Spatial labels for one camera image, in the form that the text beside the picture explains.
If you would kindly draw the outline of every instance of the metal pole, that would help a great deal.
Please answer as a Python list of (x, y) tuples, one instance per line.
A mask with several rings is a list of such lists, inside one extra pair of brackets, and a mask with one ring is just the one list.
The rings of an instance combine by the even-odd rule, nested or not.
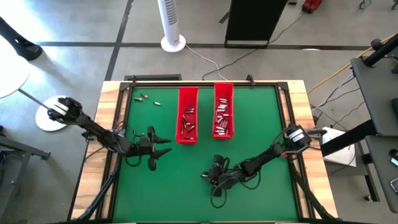
[(42, 102), (40, 102), (38, 99), (34, 98), (32, 95), (30, 95), (27, 92), (25, 92), (24, 90), (18, 89), (18, 91), (20, 91), (23, 95), (27, 96), (28, 98), (30, 98), (34, 102), (38, 103), (40, 106), (43, 106), (45, 109), (47, 109), (47, 110), (50, 109), (50, 108), (48, 108), (48, 106), (45, 106)]

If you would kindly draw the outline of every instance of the white stool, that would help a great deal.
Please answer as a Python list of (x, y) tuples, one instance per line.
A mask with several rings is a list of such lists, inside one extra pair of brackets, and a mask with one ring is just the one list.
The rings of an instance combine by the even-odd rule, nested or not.
[(40, 105), (35, 117), (36, 124), (39, 128), (44, 131), (57, 131), (64, 128), (66, 124), (52, 121), (47, 115), (47, 110), (52, 107), (58, 98), (65, 96), (53, 96), (42, 103), (21, 89), (21, 86), (29, 77), (29, 67), (30, 65), (27, 60), (16, 54), (0, 55), (0, 98), (4, 98), (15, 91), (19, 91)]

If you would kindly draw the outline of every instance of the red container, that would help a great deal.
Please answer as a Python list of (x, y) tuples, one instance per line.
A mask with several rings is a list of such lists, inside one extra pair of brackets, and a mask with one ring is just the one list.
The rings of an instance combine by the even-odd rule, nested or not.
[[(234, 135), (234, 85), (233, 83), (215, 83), (214, 84), (214, 117), (213, 117), (213, 138), (214, 139), (232, 139)], [(220, 99), (226, 99), (227, 103), (222, 103)], [(225, 112), (217, 112), (220, 105), (226, 105)], [(223, 119), (217, 123), (220, 119), (217, 116), (222, 116)], [(225, 134), (216, 133), (220, 128), (222, 122), (228, 121), (225, 125)]]
[[(191, 108), (194, 109), (193, 113), (185, 112), (185, 110)], [(192, 125), (187, 125), (186, 128), (183, 127), (183, 115), (189, 123), (195, 123), (195, 127), (189, 132), (188, 130)], [(198, 142), (198, 87), (180, 87), (178, 91), (176, 127), (175, 138), (179, 144), (196, 144)]]

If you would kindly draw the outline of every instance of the round white base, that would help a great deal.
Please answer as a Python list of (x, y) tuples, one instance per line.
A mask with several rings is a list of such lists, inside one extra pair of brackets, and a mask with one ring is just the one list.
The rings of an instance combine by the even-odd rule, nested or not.
[[(44, 101), (43, 104), (50, 108), (55, 102), (57, 102), (58, 98), (61, 97), (65, 96), (53, 96)], [(44, 131), (58, 131), (66, 126), (66, 124), (61, 124), (57, 121), (51, 120), (47, 115), (47, 109), (45, 109), (43, 106), (40, 106), (36, 112), (36, 124)]]
[(167, 41), (166, 37), (163, 37), (162, 41), (160, 42), (163, 50), (170, 52), (170, 53), (181, 51), (182, 49), (184, 49), (186, 43), (187, 43), (187, 41), (185, 40), (185, 38), (182, 35), (180, 35), (180, 42), (175, 45), (170, 45), (169, 42)]

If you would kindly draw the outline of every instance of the red object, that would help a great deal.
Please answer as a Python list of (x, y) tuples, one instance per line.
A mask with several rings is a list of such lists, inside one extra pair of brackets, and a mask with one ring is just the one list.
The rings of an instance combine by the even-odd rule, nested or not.
[[(194, 108), (193, 113), (185, 113), (186, 109)], [(191, 125), (183, 129), (183, 116), (188, 122), (195, 122), (195, 127), (188, 132)], [(179, 144), (196, 144), (198, 142), (198, 87), (180, 87), (178, 90), (177, 129), (175, 138)]]
[[(232, 139), (234, 135), (234, 85), (233, 83), (215, 83), (214, 84), (214, 116), (213, 116), (213, 138), (214, 139)], [(217, 107), (220, 104), (220, 98), (228, 100), (226, 111), (217, 112)], [(229, 116), (224, 117), (228, 120), (226, 129), (228, 129), (228, 134), (219, 135), (215, 131), (216, 127), (219, 126), (217, 123), (217, 116), (222, 116), (223, 114), (228, 114)]]
[(322, 0), (305, 0), (302, 10), (307, 13), (312, 13), (317, 10)]

